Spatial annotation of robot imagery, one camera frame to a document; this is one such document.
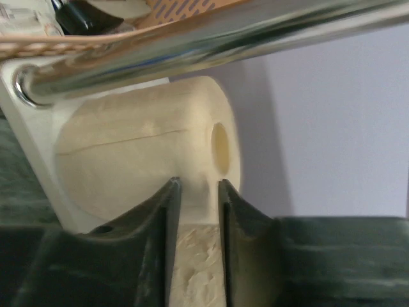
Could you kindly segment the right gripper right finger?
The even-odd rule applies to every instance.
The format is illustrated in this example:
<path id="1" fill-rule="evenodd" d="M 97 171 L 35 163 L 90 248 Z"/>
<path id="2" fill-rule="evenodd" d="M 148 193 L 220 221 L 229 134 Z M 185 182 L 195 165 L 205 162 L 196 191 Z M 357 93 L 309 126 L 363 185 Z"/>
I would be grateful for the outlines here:
<path id="1" fill-rule="evenodd" d="M 218 202 L 227 305 L 280 306 L 284 283 L 277 224 L 229 180 L 218 183 Z"/>

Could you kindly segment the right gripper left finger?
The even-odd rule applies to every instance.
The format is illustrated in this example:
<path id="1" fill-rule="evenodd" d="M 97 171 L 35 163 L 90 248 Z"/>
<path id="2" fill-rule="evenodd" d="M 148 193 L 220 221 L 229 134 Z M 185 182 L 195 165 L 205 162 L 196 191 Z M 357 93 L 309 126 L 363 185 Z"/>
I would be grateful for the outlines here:
<path id="1" fill-rule="evenodd" d="M 181 205 L 173 177 L 86 234 L 41 229 L 20 306 L 167 306 Z"/>

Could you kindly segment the brown roll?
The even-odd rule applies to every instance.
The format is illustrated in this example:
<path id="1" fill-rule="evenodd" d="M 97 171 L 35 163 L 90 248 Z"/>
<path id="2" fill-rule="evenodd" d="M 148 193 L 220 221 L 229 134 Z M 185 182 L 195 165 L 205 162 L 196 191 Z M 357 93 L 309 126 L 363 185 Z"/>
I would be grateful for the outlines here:
<path id="1" fill-rule="evenodd" d="M 208 76 L 85 102 L 56 144 L 58 175 L 69 199 L 111 220 L 181 181 L 171 306 L 225 306 L 218 183 L 241 184 L 235 116 Z"/>

